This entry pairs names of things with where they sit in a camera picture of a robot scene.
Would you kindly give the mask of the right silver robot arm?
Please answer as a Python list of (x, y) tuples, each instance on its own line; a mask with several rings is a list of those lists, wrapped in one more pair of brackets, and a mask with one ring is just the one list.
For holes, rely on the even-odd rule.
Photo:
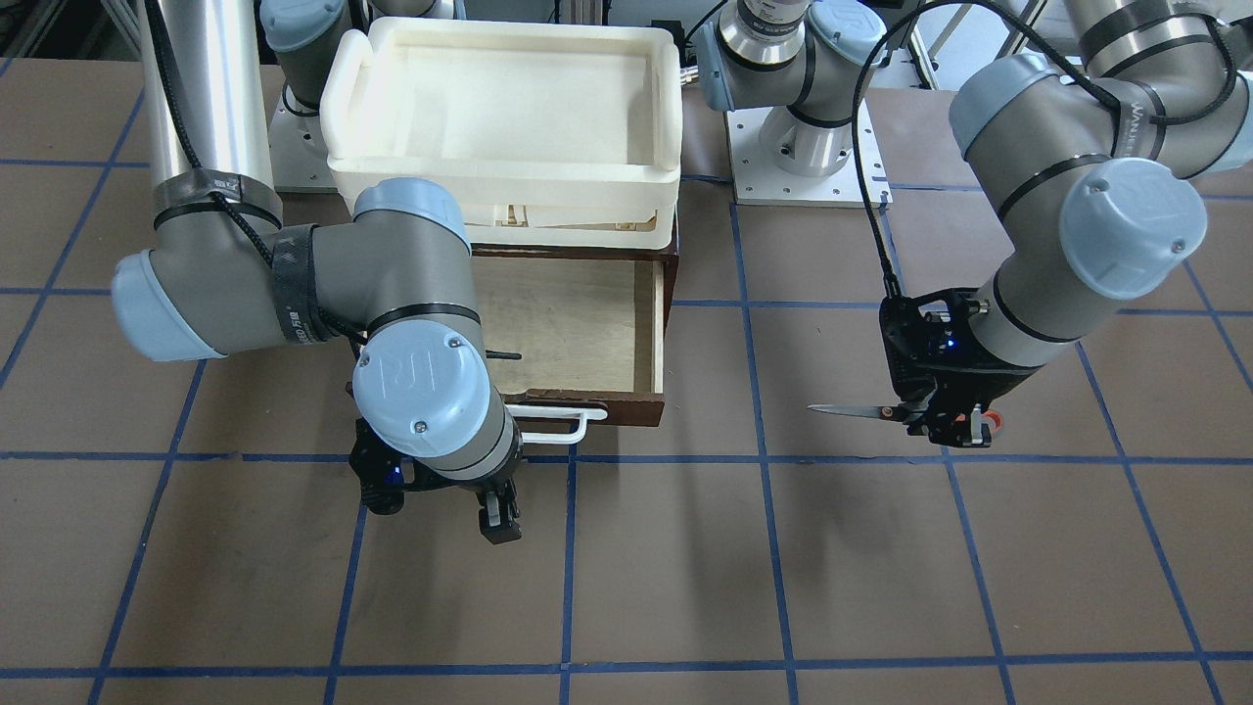
[(340, 225), (286, 225), (264, 147), (256, 19), (277, 53), (322, 48), (340, 1), (145, 1), (158, 244), (112, 282), (122, 333), (147, 358), (221, 358), (345, 336), (360, 409), (350, 468), (366, 508), (475, 493), (492, 543), (517, 540), (521, 430), (489, 379), (472, 247), (455, 197), (400, 177)]

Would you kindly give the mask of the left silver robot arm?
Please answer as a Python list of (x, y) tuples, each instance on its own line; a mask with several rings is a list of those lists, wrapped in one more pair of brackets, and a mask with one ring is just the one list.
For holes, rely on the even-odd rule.
[[(991, 401), (1146, 296), (1202, 244), (1192, 179), (1250, 162), (1250, 19), (1213, 1), (1070, 1), (1083, 66), (1037, 54), (959, 89), (954, 142), (1014, 254), (986, 284), (908, 298), (886, 253), (883, 348), (898, 404), (827, 407), (935, 445), (987, 447)], [(858, 1), (737, 1), (699, 28), (708, 106), (771, 108), (766, 147), (824, 174), (860, 154), (860, 101), (892, 30)]]

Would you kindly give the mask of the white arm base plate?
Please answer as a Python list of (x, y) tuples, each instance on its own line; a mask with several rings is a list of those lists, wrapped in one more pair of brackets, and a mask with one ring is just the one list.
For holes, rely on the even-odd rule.
[(873, 205), (892, 202), (866, 106), (860, 106), (860, 172), (848, 124), (818, 128), (776, 106), (725, 111), (725, 130), (741, 205), (862, 207), (860, 183)]
[(337, 192), (328, 165), (320, 116), (284, 84), (269, 118), (269, 165), (279, 193), (332, 195)]

